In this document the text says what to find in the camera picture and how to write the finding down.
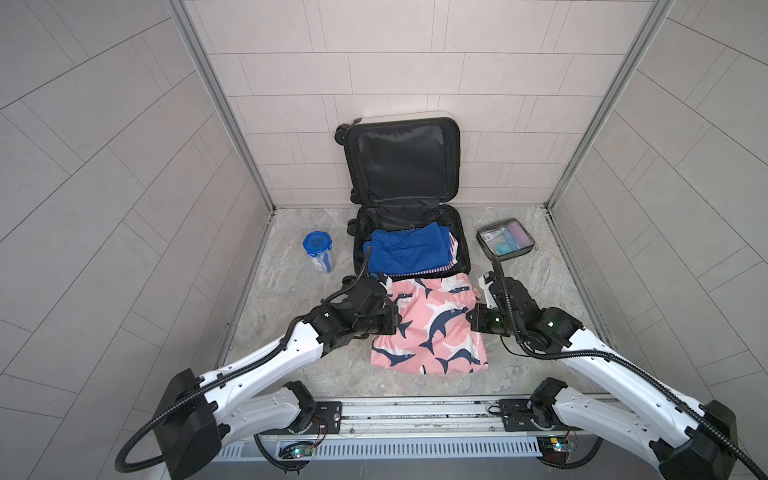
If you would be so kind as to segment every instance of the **open suitcase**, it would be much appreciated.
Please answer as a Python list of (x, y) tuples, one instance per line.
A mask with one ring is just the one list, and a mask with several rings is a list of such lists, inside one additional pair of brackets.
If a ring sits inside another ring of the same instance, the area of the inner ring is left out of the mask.
[(376, 229), (387, 231), (448, 227), (458, 241), (456, 265), (449, 270), (399, 276), (444, 278), (469, 273), (471, 264), (462, 219), (446, 202), (458, 193), (459, 130), (444, 111), (360, 118), (336, 129), (352, 177), (350, 199), (361, 205), (347, 232), (355, 237), (355, 273), (365, 253), (362, 245)]

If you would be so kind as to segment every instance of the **blue lid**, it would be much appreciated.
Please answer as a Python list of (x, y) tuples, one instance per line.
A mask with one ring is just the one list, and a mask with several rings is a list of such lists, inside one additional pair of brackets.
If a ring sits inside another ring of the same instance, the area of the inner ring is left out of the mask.
[(312, 232), (304, 239), (304, 250), (309, 255), (317, 255), (331, 247), (331, 236), (325, 232)]

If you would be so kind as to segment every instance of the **plastic container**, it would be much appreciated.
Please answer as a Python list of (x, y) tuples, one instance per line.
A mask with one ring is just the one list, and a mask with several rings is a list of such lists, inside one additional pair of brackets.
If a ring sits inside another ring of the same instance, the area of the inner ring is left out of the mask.
[(306, 254), (312, 260), (312, 265), (324, 273), (331, 273), (333, 270), (332, 243), (331, 236), (325, 232), (312, 232), (302, 243)]
[(515, 218), (508, 218), (480, 227), (477, 239), (485, 255), (493, 260), (507, 260), (525, 255), (536, 242)]

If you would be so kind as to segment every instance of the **pink shark-print clothing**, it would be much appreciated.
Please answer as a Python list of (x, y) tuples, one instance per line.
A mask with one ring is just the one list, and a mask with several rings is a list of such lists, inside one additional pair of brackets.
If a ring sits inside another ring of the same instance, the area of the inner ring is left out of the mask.
[(482, 335), (469, 329), (466, 314), (477, 293), (465, 273), (442, 279), (387, 282), (402, 322), (395, 335), (371, 345), (371, 363), (407, 373), (445, 375), (488, 369)]

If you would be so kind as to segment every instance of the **floor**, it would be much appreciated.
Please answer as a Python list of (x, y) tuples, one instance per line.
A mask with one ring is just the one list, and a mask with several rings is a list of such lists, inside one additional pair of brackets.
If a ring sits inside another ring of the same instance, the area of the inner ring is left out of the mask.
[[(475, 240), (476, 230), (487, 223), (515, 217), (536, 239), (538, 248), (506, 261), (505, 271), (520, 279), (540, 306), (560, 307), (591, 326), (544, 208), (460, 207), (458, 211), (469, 242), (469, 276), (475, 287), (477, 279), (492, 268)], [(308, 312), (321, 298), (339, 289), (341, 279), (353, 273), (353, 238), (346, 233), (346, 223), (355, 215), (353, 208), (277, 211), (227, 361), (239, 359), (282, 336), (291, 318)], [(313, 230), (326, 231), (333, 239), (335, 266), (330, 275), (314, 270), (301, 246), (304, 236)], [(301, 380), (315, 397), (525, 394), (532, 392), (545, 377), (553, 376), (582, 392), (602, 391), (560, 362), (509, 355), (497, 336), (485, 335), (484, 341), (488, 351), (487, 372), (415, 376), (375, 368), (370, 364), (369, 339), (354, 340), (347, 347), (295, 370), (277, 384)]]

